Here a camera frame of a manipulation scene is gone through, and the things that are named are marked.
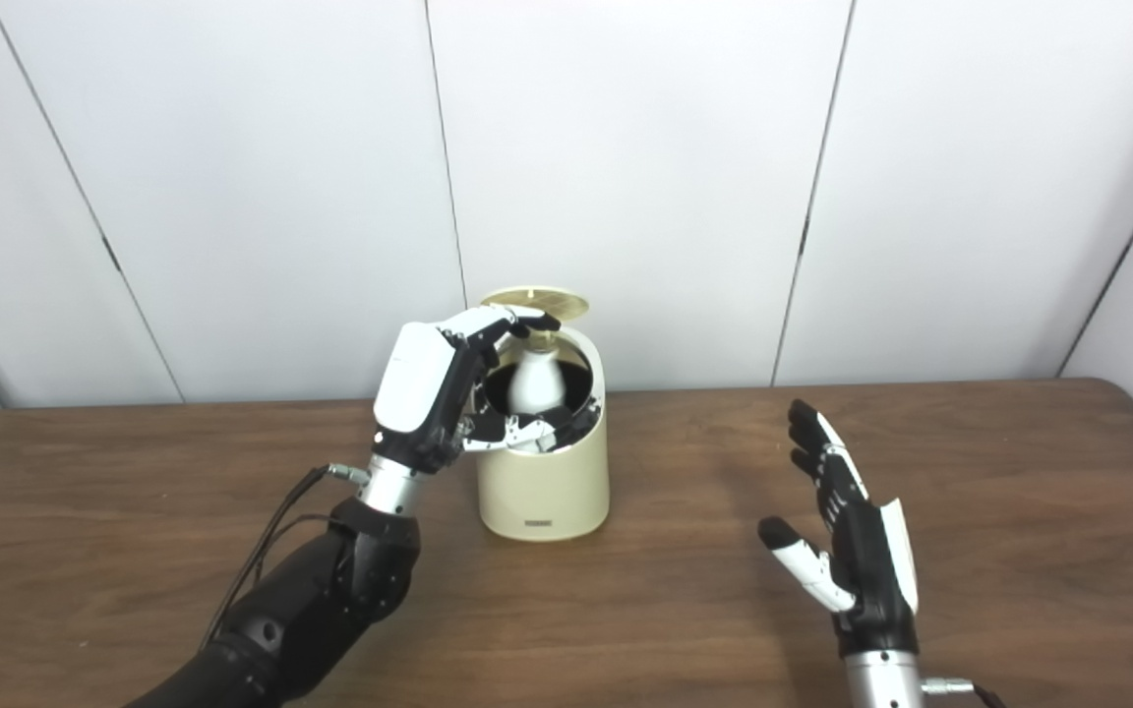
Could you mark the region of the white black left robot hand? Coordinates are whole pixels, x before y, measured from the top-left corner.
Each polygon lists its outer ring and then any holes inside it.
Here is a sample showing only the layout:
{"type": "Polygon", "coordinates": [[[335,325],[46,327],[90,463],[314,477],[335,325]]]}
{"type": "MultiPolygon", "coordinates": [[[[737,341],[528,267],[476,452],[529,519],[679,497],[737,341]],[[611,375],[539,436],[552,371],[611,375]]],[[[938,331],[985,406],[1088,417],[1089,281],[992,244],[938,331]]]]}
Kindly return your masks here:
{"type": "Polygon", "coordinates": [[[499,366],[504,336],[557,331],[552,315],[523,306],[484,305],[440,323],[400,329],[373,412],[372,460],[435,474],[465,452],[533,446],[566,447],[593,423],[565,406],[536,413],[484,408],[469,413],[472,391],[499,366]]]}

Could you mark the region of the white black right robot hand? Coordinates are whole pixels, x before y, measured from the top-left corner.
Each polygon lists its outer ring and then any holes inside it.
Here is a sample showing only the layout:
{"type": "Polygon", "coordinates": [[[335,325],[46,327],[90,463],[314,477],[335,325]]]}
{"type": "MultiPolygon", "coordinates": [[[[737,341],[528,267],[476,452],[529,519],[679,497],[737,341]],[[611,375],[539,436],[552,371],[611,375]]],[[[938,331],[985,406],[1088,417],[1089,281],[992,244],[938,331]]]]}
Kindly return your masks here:
{"type": "Polygon", "coordinates": [[[840,656],[919,654],[915,560],[901,502],[871,498],[845,441],[817,408],[793,400],[787,421],[791,460],[813,484],[830,548],[821,551],[781,517],[760,519],[758,538],[830,613],[840,656]]]}

